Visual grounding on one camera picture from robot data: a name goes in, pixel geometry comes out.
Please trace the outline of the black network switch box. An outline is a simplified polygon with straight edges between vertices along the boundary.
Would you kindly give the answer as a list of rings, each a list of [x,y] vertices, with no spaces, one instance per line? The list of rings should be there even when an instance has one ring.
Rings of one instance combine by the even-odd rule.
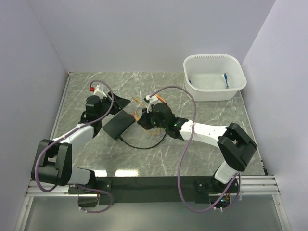
[[[114,140],[118,139],[122,133],[127,130],[133,123],[135,118],[122,110],[117,113],[109,122],[103,126],[103,130]]]

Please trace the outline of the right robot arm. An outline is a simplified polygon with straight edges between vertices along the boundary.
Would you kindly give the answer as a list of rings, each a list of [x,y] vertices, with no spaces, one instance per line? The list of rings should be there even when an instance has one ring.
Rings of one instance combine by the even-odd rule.
[[[166,103],[144,108],[138,124],[145,130],[154,127],[165,130],[168,136],[178,140],[192,140],[220,149],[224,162],[212,179],[212,188],[224,191],[237,172],[245,171],[257,150],[254,140],[236,123],[228,126],[212,126],[194,123],[192,120],[175,116]]]

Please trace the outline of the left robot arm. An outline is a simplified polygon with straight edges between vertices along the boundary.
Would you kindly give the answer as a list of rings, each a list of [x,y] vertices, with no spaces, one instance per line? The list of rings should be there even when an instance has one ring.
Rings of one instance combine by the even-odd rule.
[[[102,128],[102,117],[117,115],[130,103],[109,92],[102,98],[98,95],[86,99],[85,111],[76,127],[54,140],[39,142],[31,179],[40,182],[65,186],[79,184],[85,193],[96,190],[94,171],[73,167],[72,153],[90,139],[97,136]]]

